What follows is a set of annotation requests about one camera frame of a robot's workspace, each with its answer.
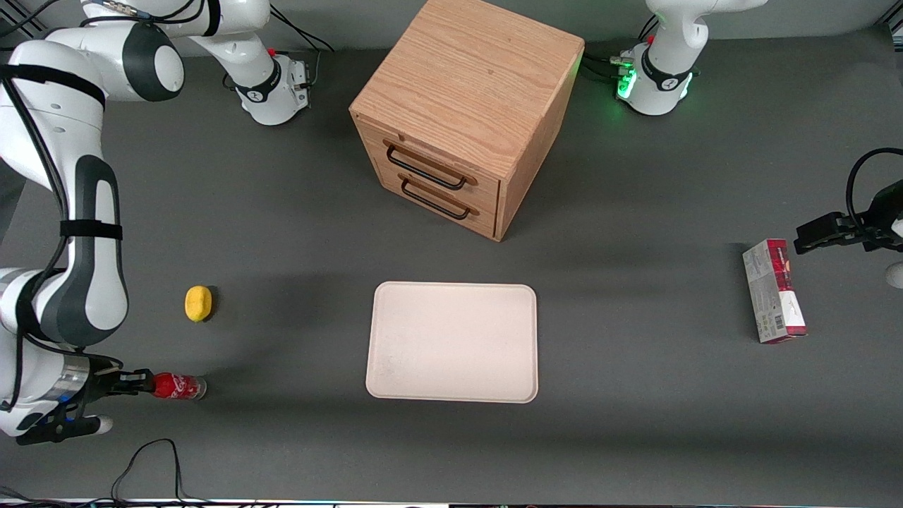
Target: red bottle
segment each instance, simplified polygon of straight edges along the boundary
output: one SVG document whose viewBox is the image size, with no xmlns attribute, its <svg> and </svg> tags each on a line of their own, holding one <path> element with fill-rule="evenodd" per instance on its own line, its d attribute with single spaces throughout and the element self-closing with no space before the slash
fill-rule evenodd
<svg viewBox="0 0 903 508">
<path fill-rule="evenodd" d="M 154 396 L 158 399 L 199 400 L 207 393 L 207 382 L 195 376 L 163 372 L 154 376 Z"/>
</svg>

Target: black metal handle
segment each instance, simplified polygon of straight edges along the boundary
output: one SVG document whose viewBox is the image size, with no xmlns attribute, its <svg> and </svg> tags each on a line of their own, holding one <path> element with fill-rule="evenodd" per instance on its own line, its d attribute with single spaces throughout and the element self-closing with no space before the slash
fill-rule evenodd
<svg viewBox="0 0 903 508">
<path fill-rule="evenodd" d="M 433 182 L 437 185 L 441 185 L 442 187 L 445 187 L 446 189 L 449 189 L 450 191 L 459 191 L 461 189 L 461 187 L 463 187 L 464 184 L 467 183 L 467 179 L 464 177 L 462 177 L 461 181 L 457 182 L 457 183 L 446 182 L 442 178 L 436 178 L 435 176 L 433 176 L 429 173 L 426 173 L 422 169 L 417 169 L 404 161 L 400 161 L 400 160 L 394 158 L 392 156 L 392 154 L 395 152 L 395 150 L 396 149 L 395 149 L 394 145 L 389 145 L 389 149 L 386 152 L 386 157 L 389 159 L 390 163 L 397 165 L 399 167 L 403 167 L 404 169 L 410 171 L 413 174 L 422 176 L 423 178 L 429 180 L 430 182 Z"/>
<path fill-rule="evenodd" d="M 412 193 L 411 191 L 408 191 L 407 185 L 409 183 L 411 183 L 411 181 L 408 180 L 407 178 L 405 178 L 405 180 L 401 183 L 401 192 L 405 193 L 405 196 L 411 197 L 411 198 L 417 200 L 418 202 L 421 202 L 421 203 L 425 204 L 426 206 L 429 206 L 430 208 L 432 208 L 433 210 L 436 210 L 439 213 L 444 213 L 445 215 L 448 215 L 449 217 L 453 218 L 456 221 L 463 221 L 464 219 L 467 219 L 468 215 L 470 215 L 470 208 L 465 208 L 464 213 L 455 213 L 447 208 L 443 208 L 442 206 L 439 206 L 438 204 L 424 198 L 423 196 L 418 196 L 417 194 Z"/>
</svg>

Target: red and white box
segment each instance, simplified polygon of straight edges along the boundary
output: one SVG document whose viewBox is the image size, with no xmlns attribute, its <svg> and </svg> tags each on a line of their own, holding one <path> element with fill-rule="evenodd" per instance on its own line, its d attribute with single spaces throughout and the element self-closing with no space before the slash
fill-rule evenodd
<svg viewBox="0 0 903 508">
<path fill-rule="evenodd" d="M 803 313 L 790 282 L 787 241 L 768 239 L 743 254 L 759 342 L 783 343 L 806 335 Z"/>
</svg>

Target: wooden cabinet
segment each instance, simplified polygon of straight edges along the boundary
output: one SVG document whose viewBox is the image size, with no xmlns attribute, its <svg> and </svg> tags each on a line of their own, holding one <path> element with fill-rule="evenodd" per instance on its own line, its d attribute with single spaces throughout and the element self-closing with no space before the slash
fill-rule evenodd
<svg viewBox="0 0 903 508">
<path fill-rule="evenodd" d="M 350 107 L 379 182 L 501 240 L 582 52 L 579 37 L 480 0 L 429 0 Z"/>
</svg>

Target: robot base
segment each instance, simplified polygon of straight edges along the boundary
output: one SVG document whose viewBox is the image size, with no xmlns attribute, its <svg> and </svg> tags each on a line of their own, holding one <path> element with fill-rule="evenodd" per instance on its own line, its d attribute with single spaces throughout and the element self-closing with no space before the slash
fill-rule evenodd
<svg viewBox="0 0 903 508">
<path fill-rule="evenodd" d="M 648 49 L 649 45 L 643 42 L 621 52 L 620 60 L 631 63 L 626 64 L 629 65 L 628 72 L 621 77 L 615 97 L 627 102 L 639 113 L 657 117 L 669 113 L 681 99 L 686 97 L 687 87 L 693 79 L 693 74 L 691 73 L 684 83 L 676 83 L 674 89 L 668 91 L 658 89 L 658 85 L 646 74 L 643 66 L 633 63 L 640 62 Z"/>
<path fill-rule="evenodd" d="M 275 55 L 273 60 L 281 67 L 279 84 L 264 101 L 254 101 L 241 91 L 241 107 L 251 114 L 258 124 L 277 126 L 291 120 L 298 111 L 310 106 L 311 88 L 307 80 L 307 65 L 284 55 Z"/>
</svg>

